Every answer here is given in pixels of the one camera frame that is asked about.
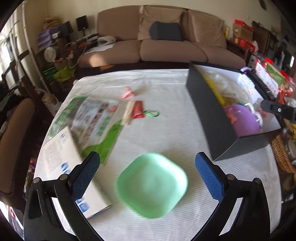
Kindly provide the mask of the black remote control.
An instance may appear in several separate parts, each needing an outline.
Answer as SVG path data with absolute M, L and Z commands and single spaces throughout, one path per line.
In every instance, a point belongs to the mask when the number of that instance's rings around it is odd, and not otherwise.
M 275 101 L 276 97 L 267 87 L 267 85 L 260 79 L 254 70 L 246 70 L 244 74 L 254 83 L 255 89 L 263 97 L 263 99 Z

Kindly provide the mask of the wooden chair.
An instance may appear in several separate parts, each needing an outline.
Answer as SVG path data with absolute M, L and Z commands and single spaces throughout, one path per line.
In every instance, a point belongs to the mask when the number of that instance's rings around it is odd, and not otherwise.
M 28 97 L 33 101 L 38 110 L 42 110 L 45 105 L 38 96 L 36 89 L 34 88 L 31 80 L 29 79 L 21 63 L 21 61 L 28 55 L 29 50 L 26 50 L 25 52 L 19 54 L 18 63 L 15 60 L 11 61 L 8 68 L 1 75 L 2 81 L 4 82 L 6 93 L 11 93 L 18 89 L 21 95 L 23 95 L 24 97 Z M 18 65 L 20 65 L 20 69 L 23 71 L 22 78 L 20 78 L 20 75 L 18 74 Z M 9 73 L 12 74 L 13 80 L 15 81 L 15 83 L 11 87 L 8 86 L 6 77 Z

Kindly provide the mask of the wicker basket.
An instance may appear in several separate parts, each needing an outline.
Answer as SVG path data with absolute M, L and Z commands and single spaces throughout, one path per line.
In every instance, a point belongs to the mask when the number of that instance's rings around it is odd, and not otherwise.
M 278 166 L 280 167 L 280 169 L 287 173 L 295 174 L 295 167 L 293 167 L 290 162 L 290 159 L 288 157 L 287 151 L 285 150 L 285 147 L 280 135 L 277 135 L 271 141 L 271 147 L 273 150 L 275 160 Z

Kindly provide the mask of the striped white tablecloth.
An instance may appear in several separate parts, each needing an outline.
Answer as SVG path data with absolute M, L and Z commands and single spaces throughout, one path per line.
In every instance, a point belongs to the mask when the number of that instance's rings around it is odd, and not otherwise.
M 191 240 L 214 211 L 214 200 L 194 164 L 198 152 L 209 154 L 206 137 L 185 83 L 187 70 L 133 70 L 88 76 L 74 84 L 62 107 L 75 96 L 120 99 L 131 88 L 156 118 L 133 120 L 125 126 L 104 166 L 96 173 L 111 207 L 90 223 L 104 240 Z M 167 215 L 144 218 L 116 195 L 118 175 L 138 156 L 159 153 L 187 174 L 187 192 Z

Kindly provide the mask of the pink clip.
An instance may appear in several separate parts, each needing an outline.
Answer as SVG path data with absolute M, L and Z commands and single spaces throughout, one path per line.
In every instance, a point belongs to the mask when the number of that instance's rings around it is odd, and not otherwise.
M 135 97 L 135 94 L 133 93 L 133 91 L 129 87 L 126 87 L 125 89 L 126 89 L 126 93 L 124 93 L 121 96 L 122 99 L 130 98 L 130 97 Z

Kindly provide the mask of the red sachet packet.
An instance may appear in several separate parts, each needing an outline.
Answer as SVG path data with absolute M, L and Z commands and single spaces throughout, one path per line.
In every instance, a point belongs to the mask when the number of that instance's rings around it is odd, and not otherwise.
M 140 100 L 135 101 L 133 110 L 132 110 L 132 118 L 144 118 L 144 106 L 143 102 Z

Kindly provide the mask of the green plastic square dish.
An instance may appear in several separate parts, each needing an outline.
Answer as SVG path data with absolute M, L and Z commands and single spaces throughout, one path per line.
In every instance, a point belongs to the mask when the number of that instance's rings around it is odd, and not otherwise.
M 167 215 L 188 188 L 185 171 L 167 157 L 148 153 L 134 159 L 115 183 L 118 197 L 148 219 Z

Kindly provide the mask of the green carabiner clip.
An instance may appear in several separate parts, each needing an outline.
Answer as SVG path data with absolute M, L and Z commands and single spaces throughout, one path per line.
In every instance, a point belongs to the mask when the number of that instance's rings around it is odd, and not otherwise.
M 158 111 L 154 111 L 154 110 L 145 110 L 144 111 L 144 115 L 149 116 L 151 118 L 156 118 L 159 116 L 159 112 Z

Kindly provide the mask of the black speaker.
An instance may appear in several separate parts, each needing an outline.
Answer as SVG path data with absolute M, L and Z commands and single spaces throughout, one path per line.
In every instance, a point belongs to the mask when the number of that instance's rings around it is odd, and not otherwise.
M 77 30 L 78 31 L 83 31 L 89 28 L 88 26 L 88 20 L 87 20 L 87 16 L 81 16 L 79 18 L 76 19 L 76 25 L 77 25 Z

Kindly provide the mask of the purple round lid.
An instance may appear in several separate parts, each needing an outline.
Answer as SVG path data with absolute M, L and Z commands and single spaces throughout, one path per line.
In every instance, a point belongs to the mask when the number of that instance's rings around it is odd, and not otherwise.
M 245 73 L 247 71 L 251 71 L 251 70 L 252 70 L 252 68 L 247 67 L 247 66 L 245 66 L 245 67 L 243 67 L 243 68 L 240 69 L 240 71 L 243 72 L 243 73 Z

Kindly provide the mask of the purple plastic bowl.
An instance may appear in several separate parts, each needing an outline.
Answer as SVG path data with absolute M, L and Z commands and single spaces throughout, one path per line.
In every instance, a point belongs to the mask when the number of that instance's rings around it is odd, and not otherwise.
M 260 126 L 256 117 L 244 105 L 234 104 L 224 108 L 224 113 L 229 119 L 237 137 L 257 135 Z

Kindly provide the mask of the round clock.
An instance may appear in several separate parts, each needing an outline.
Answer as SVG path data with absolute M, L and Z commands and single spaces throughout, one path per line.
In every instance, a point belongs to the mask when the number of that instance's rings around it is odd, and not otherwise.
M 51 63 L 53 62 L 57 57 L 57 51 L 54 47 L 48 47 L 44 51 L 44 59 Z

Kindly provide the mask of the green seaweed snack bag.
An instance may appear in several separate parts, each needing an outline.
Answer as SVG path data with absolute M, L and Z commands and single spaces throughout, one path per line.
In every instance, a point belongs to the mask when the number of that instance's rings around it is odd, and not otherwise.
M 104 165 L 121 132 L 125 107 L 126 102 L 114 99 L 73 97 L 51 125 L 49 138 L 69 127 L 81 157 L 95 151 Z

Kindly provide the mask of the yellow box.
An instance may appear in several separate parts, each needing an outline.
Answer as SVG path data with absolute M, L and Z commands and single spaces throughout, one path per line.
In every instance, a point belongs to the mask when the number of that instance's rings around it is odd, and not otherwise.
M 203 76 L 203 78 L 206 81 L 206 83 L 208 84 L 208 86 L 210 87 L 210 89 L 212 90 L 212 92 L 214 93 L 214 95 L 217 98 L 220 105 L 224 108 L 225 107 L 225 100 L 222 97 L 222 95 L 219 93 L 219 91 L 217 90 L 214 82 L 207 76 Z

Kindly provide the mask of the cardboard box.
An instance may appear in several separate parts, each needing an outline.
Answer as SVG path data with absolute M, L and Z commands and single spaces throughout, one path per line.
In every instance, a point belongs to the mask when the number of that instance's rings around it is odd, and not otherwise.
M 247 42 L 252 42 L 252 38 L 253 38 L 252 28 L 234 23 L 232 29 L 233 29 L 233 35 L 235 38 L 243 39 Z

